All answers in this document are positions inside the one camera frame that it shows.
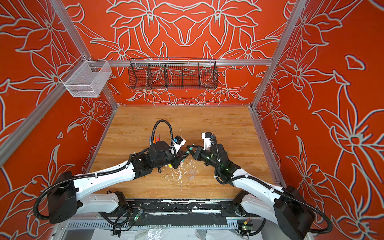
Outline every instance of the floral wallpaper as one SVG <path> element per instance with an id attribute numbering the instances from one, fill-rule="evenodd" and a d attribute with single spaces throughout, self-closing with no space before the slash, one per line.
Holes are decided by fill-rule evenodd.
<path id="1" fill-rule="evenodd" d="M 0 0 L 0 45 L 2 144 L 80 54 L 48 0 Z"/>
<path id="2" fill-rule="evenodd" d="M 295 0 L 63 0 L 95 60 L 196 57 L 271 58 Z M 113 69 L 121 105 L 248 104 L 266 66 L 218 68 L 216 90 L 133 90 L 128 70 Z"/>
<path id="3" fill-rule="evenodd" d="M 48 0 L 0 0 L 0 144 L 59 84 L 80 56 Z M 60 174 L 87 170 L 113 113 L 106 96 L 56 102 L 0 167 L 0 239 L 48 239 L 32 213 Z M 47 214 L 46 201 L 41 209 Z"/>
<path id="4" fill-rule="evenodd" d="M 334 224 L 316 239 L 384 235 L 383 20 L 382 1 L 309 0 L 256 106 L 286 184 Z"/>

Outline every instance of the wooden table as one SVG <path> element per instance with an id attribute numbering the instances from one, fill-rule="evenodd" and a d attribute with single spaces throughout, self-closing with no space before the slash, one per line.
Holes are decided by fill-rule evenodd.
<path id="1" fill-rule="evenodd" d="M 111 123 L 101 145 L 91 172 L 114 166 L 128 160 L 129 154 L 149 147 L 149 139 L 155 122 L 165 119 L 172 125 L 174 136 L 186 139 L 185 146 L 203 145 L 202 132 L 212 132 L 218 143 L 228 152 L 228 158 L 250 174 L 272 183 L 272 177 L 264 153 L 256 135 L 249 110 L 239 107 L 188 107 L 188 106 L 121 106 Z M 169 128 L 160 123 L 156 137 L 170 142 Z M 196 175 L 189 179 L 191 169 Z M 191 156 L 178 169 L 163 167 L 147 176 L 129 182 L 115 184 L 107 190 L 122 191 L 126 198 L 157 199 L 232 199 L 240 189 L 220 185 L 214 179 L 214 168 Z"/>

